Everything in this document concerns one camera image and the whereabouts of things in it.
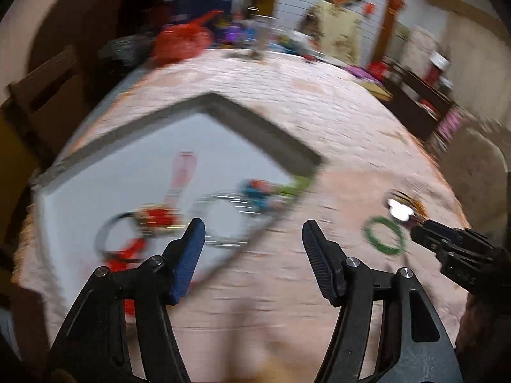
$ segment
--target white slatted wall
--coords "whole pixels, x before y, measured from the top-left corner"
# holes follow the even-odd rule
[[[275,26],[282,29],[298,28],[301,19],[307,9],[318,0],[277,0],[275,3],[274,16]],[[378,39],[378,32],[383,21],[383,10],[386,7],[386,0],[366,0],[376,6],[375,12],[368,18],[363,18],[361,24],[361,60],[360,66],[364,67],[370,61],[372,50]],[[348,6],[350,10],[362,14],[364,2],[356,2]]]

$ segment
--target yellow floral fabric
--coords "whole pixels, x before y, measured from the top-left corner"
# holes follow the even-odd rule
[[[318,13],[320,51],[349,65],[358,66],[362,16],[327,1],[318,3]]]

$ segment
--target red plastic bag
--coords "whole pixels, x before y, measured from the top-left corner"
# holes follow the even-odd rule
[[[222,12],[213,10],[190,23],[165,28],[154,44],[155,61],[162,65],[188,59],[210,47],[215,42],[215,38],[213,33],[202,25]]]

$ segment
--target table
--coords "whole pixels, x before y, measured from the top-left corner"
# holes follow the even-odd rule
[[[407,253],[386,256],[369,245],[361,227],[386,215],[383,194],[390,188],[418,193],[429,216],[453,227],[467,222],[454,194],[416,140],[351,75],[331,65],[267,53],[261,62],[228,50],[149,71],[130,89],[105,103],[78,130],[65,153],[101,134],[165,105],[204,92],[218,92],[257,111],[302,139],[326,158],[313,185],[287,216],[250,250],[171,312],[174,333],[192,381],[221,381],[233,324],[243,320],[246,348],[238,364],[264,361],[268,339],[284,342],[300,371],[297,381],[313,381],[335,326],[338,311],[323,299],[301,244],[301,225],[315,218],[330,240],[369,267],[412,268],[430,295],[451,341],[457,335],[467,293],[443,277],[434,255],[407,240]],[[39,257],[29,213],[16,255],[13,280],[42,293],[51,341],[65,317],[55,309],[55,291]],[[378,346],[381,306],[375,303],[362,376],[371,373]],[[142,375],[133,354],[133,370]]]

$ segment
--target curtain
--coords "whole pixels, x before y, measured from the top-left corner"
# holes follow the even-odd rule
[[[511,129],[511,49],[492,32],[449,14],[441,47],[451,62],[452,97],[479,118]]]

